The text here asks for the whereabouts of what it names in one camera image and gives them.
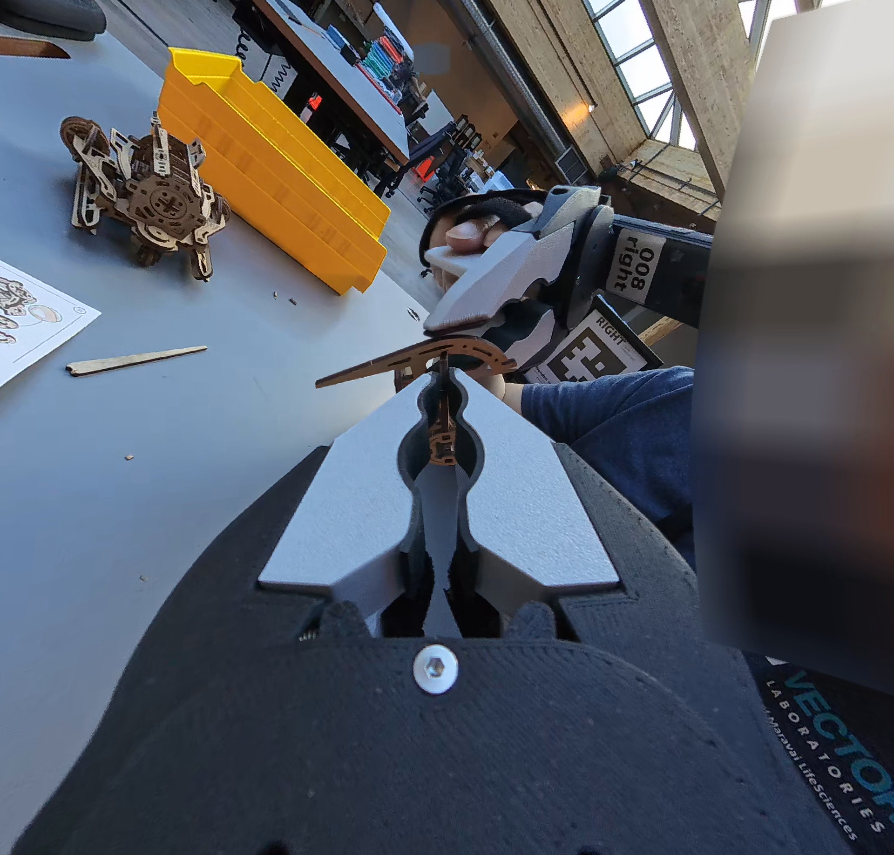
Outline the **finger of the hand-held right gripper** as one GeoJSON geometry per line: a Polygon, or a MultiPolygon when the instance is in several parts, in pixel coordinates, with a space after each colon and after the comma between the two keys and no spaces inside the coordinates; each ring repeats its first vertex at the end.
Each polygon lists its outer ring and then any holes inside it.
{"type": "Polygon", "coordinates": [[[424,323],[426,332],[479,327],[508,302],[520,301],[535,282],[552,283],[561,273],[572,230],[536,238],[510,231],[480,254],[460,254],[448,246],[430,249],[425,259],[457,277],[424,323]]]}
{"type": "Polygon", "coordinates": [[[554,333],[553,308],[543,302],[510,302],[489,322],[489,342],[515,361],[519,371],[545,356],[554,333]]]}

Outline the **curved wooden model assembly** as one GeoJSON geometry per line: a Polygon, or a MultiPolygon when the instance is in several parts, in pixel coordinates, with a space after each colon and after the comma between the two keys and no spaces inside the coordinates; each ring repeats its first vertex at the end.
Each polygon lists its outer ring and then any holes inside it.
{"type": "Polygon", "coordinates": [[[316,388],[329,387],[351,380],[360,380],[386,372],[394,374],[394,386],[402,391],[426,373],[436,373],[441,382],[437,414],[429,423],[430,462],[455,466],[457,411],[460,397],[450,394],[449,370],[464,370],[472,379],[482,382],[518,369],[516,360],[490,341],[474,335],[445,335],[428,338],[393,353],[376,357],[348,369],[342,369],[316,381],[316,388]]]}

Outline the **tapered wooden stick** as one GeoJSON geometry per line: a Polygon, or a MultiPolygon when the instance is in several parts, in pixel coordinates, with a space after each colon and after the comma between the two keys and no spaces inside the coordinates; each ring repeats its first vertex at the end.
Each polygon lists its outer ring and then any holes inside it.
{"type": "Polygon", "coordinates": [[[136,367],[161,360],[184,357],[191,354],[203,353],[207,346],[189,346],[170,350],[138,353],[97,360],[81,360],[66,365],[65,370],[74,378],[92,376],[112,370],[136,367]]]}

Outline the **stack of yellow plastic bins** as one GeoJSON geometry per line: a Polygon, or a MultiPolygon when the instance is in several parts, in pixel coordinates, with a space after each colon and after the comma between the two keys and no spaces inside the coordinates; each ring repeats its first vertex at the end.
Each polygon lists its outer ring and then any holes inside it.
{"type": "Polygon", "coordinates": [[[240,59],[170,47],[158,113],[231,209],[340,294],[366,291],[390,210],[240,59]]]}

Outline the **model instruction booklet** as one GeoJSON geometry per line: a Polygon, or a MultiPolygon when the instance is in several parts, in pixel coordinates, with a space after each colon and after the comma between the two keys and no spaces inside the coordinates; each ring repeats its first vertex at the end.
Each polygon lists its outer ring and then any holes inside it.
{"type": "Polygon", "coordinates": [[[1,385],[66,343],[100,314],[1,261],[1,385]]]}

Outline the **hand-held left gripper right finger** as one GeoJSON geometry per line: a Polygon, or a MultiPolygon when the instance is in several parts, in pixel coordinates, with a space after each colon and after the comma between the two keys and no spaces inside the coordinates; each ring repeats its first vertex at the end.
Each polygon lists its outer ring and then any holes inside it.
{"type": "Polygon", "coordinates": [[[454,619],[498,637],[529,602],[620,591],[620,577],[553,441],[454,370],[459,466],[454,619]]]}

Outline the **person's right hand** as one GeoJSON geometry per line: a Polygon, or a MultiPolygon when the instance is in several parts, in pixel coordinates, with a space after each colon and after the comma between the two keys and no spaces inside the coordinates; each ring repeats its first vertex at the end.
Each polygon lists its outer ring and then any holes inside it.
{"type": "MultiPolygon", "coordinates": [[[[536,218],[542,211],[542,203],[530,201],[523,207],[516,206],[521,211],[521,223],[536,218]]],[[[476,254],[485,251],[494,244],[503,234],[507,233],[515,224],[507,224],[500,220],[495,213],[487,215],[475,210],[473,215],[463,221],[457,221],[456,213],[444,214],[434,226],[427,242],[420,244],[423,256],[433,248],[450,247],[456,253],[476,254]]],[[[441,268],[433,269],[433,278],[442,292],[447,292],[458,278],[441,268]]]]}

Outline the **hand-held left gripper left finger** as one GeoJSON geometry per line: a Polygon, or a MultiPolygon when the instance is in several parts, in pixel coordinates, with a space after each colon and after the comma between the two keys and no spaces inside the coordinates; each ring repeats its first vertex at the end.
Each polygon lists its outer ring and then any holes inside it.
{"type": "Polygon", "coordinates": [[[259,575],[259,585],[350,601],[368,618],[426,576],[421,497],[428,375],[338,436],[259,575]]]}

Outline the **assembled wooden robot model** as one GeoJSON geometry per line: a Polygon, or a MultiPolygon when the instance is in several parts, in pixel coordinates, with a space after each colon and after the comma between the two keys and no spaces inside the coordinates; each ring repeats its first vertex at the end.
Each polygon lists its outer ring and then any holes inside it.
{"type": "Polygon", "coordinates": [[[78,165],[71,223],[95,234],[106,214],[127,224],[135,257],[151,267],[166,253],[183,251],[199,281],[213,276],[209,239],[230,216],[226,199],[198,173],[206,159],[201,141],[185,143],[151,115],[150,132],[138,139],[98,123],[64,118],[60,137],[78,165]]]}

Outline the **long background desk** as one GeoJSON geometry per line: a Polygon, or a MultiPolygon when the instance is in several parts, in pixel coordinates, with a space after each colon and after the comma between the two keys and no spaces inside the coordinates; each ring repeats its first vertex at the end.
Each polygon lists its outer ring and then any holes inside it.
{"type": "Polygon", "coordinates": [[[251,0],[286,44],[314,68],[366,130],[401,165],[408,161],[403,116],[360,66],[345,60],[325,30],[290,0],[251,0]]]}

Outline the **colourful stacked bins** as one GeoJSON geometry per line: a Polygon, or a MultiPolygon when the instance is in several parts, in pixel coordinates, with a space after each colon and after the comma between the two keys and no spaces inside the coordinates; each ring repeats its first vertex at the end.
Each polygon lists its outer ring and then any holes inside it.
{"type": "Polygon", "coordinates": [[[411,73],[408,58],[386,36],[364,42],[361,66],[388,90],[404,89],[411,73]]]}

